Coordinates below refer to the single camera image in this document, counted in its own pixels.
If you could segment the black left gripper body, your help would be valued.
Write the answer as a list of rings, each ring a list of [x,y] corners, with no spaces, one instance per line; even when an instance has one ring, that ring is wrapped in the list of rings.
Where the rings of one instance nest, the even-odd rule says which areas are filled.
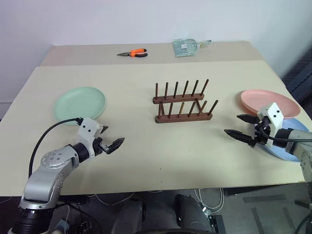
[[[105,144],[102,144],[103,139],[100,137],[101,130],[98,130],[95,134],[95,139],[93,140],[93,150],[95,153],[95,156],[98,156],[105,152],[107,154],[107,146]]]

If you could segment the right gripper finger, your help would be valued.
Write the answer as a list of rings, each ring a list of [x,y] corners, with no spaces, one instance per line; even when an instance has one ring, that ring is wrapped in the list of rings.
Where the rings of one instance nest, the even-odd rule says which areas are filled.
[[[247,123],[256,123],[256,116],[252,116],[249,114],[241,114],[237,115],[236,117]]]
[[[244,142],[246,144],[248,144],[250,147],[254,147],[256,142],[254,141],[254,139],[251,136],[248,136],[246,134],[243,134],[240,131],[237,130],[231,130],[231,129],[225,129],[224,132],[229,135],[230,137],[239,140],[241,142]]]

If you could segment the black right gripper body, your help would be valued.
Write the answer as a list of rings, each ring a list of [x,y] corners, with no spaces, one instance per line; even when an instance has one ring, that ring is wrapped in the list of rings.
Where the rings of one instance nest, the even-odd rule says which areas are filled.
[[[269,124],[271,121],[268,117],[263,117],[261,120],[256,117],[255,118],[255,137],[254,141],[256,143],[266,145],[267,147],[271,147],[271,140],[269,139],[269,135],[271,132]]]

